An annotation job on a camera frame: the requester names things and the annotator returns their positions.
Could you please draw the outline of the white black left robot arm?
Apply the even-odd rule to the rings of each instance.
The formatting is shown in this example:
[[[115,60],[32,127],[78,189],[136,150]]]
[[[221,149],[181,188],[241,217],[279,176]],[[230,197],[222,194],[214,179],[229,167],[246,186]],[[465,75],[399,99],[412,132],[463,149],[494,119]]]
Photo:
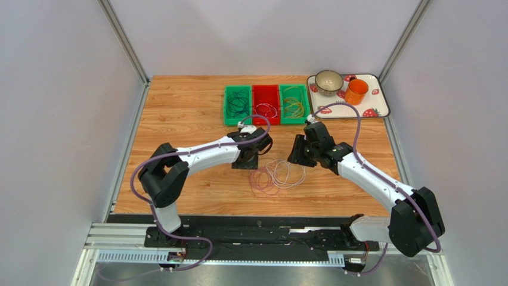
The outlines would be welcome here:
[[[176,201],[187,178],[197,172],[222,164],[232,169],[255,170],[259,156],[267,153],[273,140],[263,128],[244,128],[206,144],[188,148],[160,145],[150,159],[135,169],[154,214],[157,227],[165,235],[181,226]]]

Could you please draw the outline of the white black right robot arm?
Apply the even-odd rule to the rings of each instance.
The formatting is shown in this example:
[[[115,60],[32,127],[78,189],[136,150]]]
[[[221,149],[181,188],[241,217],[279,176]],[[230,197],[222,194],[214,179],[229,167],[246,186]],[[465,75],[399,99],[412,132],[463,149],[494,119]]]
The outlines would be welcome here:
[[[445,225],[436,196],[429,188],[415,189],[390,177],[354,146],[335,142],[322,122],[308,124],[303,131],[295,136],[290,163],[331,170],[371,195],[389,213],[387,217],[351,217],[341,227],[347,242],[388,243],[408,257],[422,250],[440,252],[439,238],[445,234]]]

